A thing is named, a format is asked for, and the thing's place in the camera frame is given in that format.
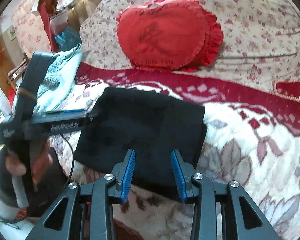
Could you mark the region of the left hand on handle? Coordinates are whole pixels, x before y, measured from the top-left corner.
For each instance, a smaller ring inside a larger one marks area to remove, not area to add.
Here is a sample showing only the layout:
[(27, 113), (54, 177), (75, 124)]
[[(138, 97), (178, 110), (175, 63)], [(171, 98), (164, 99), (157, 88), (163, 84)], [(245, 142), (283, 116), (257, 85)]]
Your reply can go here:
[[(50, 150), (50, 141), (46, 139), (40, 150), (38, 158), (34, 161), (31, 170), (32, 170), (32, 180), (35, 185), (37, 185), (44, 173), (53, 165), (53, 158), (49, 153)], [(12, 151), (8, 151), (8, 154), (5, 159), (5, 165), (8, 172), (14, 176), (24, 176), (26, 174), (26, 167), (20, 161), (19, 157)]]

